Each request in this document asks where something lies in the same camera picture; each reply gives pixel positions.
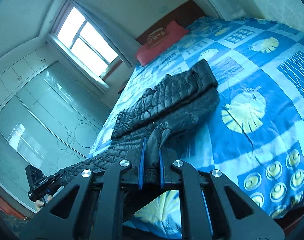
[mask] blue bedspread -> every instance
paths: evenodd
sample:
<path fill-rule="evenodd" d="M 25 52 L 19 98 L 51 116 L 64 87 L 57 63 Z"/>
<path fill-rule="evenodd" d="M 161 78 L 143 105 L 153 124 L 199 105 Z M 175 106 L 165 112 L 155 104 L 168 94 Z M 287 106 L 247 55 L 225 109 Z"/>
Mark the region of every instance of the blue bedspread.
<path fill-rule="evenodd" d="M 243 18 L 203 17 L 146 67 L 136 66 L 89 157 L 111 142 L 117 114 L 148 87 L 206 59 L 220 103 L 193 138 L 178 145 L 196 169 L 219 169 L 272 218 L 304 198 L 304 33 L 286 25 Z M 127 225 L 181 238 L 177 192 L 166 192 Z"/>

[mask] black puffer jacket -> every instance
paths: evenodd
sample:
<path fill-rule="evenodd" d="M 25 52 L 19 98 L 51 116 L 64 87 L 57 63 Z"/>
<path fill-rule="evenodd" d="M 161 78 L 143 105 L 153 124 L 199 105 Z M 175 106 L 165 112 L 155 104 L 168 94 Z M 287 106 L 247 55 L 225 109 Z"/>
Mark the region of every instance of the black puffer jacket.
<path fill-rule="evenodd" d="M 157 198 L 163 191 L 159 184 L 158 150 L 167 140 L 175 144 L 184 133 L 190 135 L 205 121 L 219 103 L 217 81 L 205 60 L 175 76 L 166 75 L 148 88 L 130 108 L 120 112 L 109 149 L 93 158 L 64 169 L 59 183 L 66 185 L 84 169 L 99 172 L 125 158 L 130 149 L 139 147 L 141 136 L 148 139 L 144 163 L 144 183 L 148 188 L 129 193 L 125 199 L 124 219 Z"/>

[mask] hand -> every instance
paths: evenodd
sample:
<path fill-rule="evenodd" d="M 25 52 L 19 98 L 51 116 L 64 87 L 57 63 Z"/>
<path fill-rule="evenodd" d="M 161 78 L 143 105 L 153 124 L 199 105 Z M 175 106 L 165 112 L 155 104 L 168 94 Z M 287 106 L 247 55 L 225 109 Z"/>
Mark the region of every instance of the hand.
<path fill-rule="evenodd" d="M 52 199 L 53 199 L 53 196 L 49 195 L 47 197 L 47 202 L 50 202 Z M 41 201 L 41 200 L 36 200 L 35 201 L 35 208 L 36 208 L 37 212 L 39 212 L 42 209 L 43 206 L 44 206 L 44 202 L 43 201 Z"/>

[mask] black metal bracket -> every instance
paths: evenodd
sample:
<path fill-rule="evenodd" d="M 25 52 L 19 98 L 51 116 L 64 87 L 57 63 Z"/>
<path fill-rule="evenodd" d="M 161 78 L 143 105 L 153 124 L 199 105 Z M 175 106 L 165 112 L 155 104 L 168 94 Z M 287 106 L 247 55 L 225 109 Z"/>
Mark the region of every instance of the black metal bracket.
<path fill-rule="evenodd" d="M 124 194 L 141 188 L 144 142 L 106 171 L 84 170 L 27 224 L 21 239 L 122 239 Z M 200 172 L 174 156 L 160 149 L 160 187 L 179 190 L 183 239 L 284 239 L 277 223 L 221 171 Z"/>

